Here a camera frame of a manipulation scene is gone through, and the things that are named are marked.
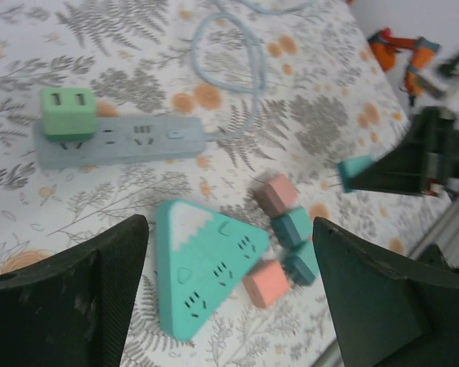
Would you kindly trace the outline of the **teal plug adapter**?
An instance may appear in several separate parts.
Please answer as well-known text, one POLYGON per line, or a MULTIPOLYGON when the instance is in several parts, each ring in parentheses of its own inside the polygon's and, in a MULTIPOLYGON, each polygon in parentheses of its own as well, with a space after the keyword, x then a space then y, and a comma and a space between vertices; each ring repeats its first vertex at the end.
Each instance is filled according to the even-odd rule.
POLYGON ((350 180, 374 163, 370 155, 349 158, 337 164, 337 172, 340 177, 344 193, 351 193, 353 188, 350 180))
POLYGON ((312 237, 313 223, 302 206, 274 218, 271 226, 279 244, 286 249, 298 247, 312 237))
POLYGON ((310 286, 320 275, 312 241, 293 248, 284 258, 283 267, 294 284, 310 286))

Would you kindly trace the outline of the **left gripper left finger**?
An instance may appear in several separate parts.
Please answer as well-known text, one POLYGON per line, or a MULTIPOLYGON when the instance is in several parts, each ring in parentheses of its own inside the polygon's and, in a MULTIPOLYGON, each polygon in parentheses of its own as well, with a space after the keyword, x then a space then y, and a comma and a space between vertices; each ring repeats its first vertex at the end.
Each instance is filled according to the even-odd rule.
POLYGON ((0 367, 119 367, 148 237, 134 215, 0 275, 0 367))

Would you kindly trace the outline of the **grey blue power strip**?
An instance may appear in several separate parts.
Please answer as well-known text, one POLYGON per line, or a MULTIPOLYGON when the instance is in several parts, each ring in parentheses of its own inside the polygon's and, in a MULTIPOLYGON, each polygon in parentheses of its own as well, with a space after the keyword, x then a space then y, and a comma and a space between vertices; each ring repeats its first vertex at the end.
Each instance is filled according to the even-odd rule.
POLYGON ((42 121, 33 125, 37 161, 43 169, 134 164, 195 158, 207 146, 201 120, 194 117, 128 116, 99 118, 99 130, 86 141, 50 141, 42 121))

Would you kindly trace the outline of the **green dual USB adapter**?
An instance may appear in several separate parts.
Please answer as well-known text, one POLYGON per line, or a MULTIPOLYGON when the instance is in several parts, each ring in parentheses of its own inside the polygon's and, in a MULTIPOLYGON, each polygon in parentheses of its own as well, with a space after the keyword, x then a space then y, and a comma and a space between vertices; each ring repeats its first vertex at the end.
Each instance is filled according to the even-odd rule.
POLYGON ((41 128, 49 141, 86 141, 98 131, 96 100, 90 89, 45 87, 39 96, 41 128))

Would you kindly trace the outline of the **pink plug adapter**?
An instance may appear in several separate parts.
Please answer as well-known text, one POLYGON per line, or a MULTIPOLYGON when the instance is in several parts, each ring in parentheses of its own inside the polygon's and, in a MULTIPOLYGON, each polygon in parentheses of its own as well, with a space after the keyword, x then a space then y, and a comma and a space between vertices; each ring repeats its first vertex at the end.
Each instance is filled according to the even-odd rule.
POLYGON ((257 191, 256 201, 263 212, 271 218, 285 214, 298 199, 293 183, 284 174, 267 180, 257 191))

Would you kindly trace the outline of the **aluminium side rail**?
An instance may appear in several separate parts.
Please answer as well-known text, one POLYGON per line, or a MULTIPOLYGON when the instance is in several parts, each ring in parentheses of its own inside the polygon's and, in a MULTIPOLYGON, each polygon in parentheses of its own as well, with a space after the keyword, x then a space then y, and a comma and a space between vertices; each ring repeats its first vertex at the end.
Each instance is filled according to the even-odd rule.
POLYGON ((459 197, 451 203, 419 243, 409 250, 408 257, 418 259, 432 244, 440 248, 450 266, 459 267, 459 197))

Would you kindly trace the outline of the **teal triangular power strip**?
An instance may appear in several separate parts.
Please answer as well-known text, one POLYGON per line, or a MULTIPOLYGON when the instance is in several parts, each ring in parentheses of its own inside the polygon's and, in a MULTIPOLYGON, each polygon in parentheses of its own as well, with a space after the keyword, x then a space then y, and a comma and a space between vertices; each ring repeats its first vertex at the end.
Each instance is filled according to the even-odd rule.
POLYGON ((161 328, 186 342, 260 260, 269 235, 181 199, 163 202, 155 223, 161 328))

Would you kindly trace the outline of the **floral tablecloth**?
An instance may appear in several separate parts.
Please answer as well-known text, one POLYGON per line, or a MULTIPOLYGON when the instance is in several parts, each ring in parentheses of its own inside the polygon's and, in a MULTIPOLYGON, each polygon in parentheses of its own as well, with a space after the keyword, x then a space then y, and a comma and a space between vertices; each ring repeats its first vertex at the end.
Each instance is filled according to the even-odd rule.
POLYGON ((321 279, 299 286, 286 273, 291 289, 269 308, 252 304, 242 279, 190 340, 166 334, 155 214, 167 200, 265 230, 254 267, 283 268, 286 250, 255 199, 279 174, 298 192, 291 210, 311 221, 396 252, 415 236, 417 203, 344 194, 334 176, 345 158, 382 154, 406 122, 344 0, 262 0, 276 15, 254 1, 0 0, 0 275, 143 215, 148 245, 119 367, 311 367, 334 339, 321 279), (99 118, 198 118, 206 149, 43 169, 33 125, 45 87, 90 89, 98 130, 99 118))

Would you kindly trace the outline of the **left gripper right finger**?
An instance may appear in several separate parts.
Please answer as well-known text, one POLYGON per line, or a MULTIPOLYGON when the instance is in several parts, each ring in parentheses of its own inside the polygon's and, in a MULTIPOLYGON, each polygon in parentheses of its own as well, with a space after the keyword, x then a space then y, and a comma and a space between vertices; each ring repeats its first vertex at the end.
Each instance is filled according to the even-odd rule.
POLYGON ((439 247, 410 259, 321 217, 313 243, 345 367, 459 367, 459 270, 439 247))

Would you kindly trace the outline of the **salmon orange plug adapter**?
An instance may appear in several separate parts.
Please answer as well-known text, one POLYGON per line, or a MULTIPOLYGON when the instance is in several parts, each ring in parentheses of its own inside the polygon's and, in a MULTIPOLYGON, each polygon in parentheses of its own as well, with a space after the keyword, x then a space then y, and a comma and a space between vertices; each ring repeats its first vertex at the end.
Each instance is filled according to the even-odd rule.
POLYGON ((269 308, 291 289, 279 260, 265 260, 257 264, 244 278, 243 285, 252 304, 269 308))

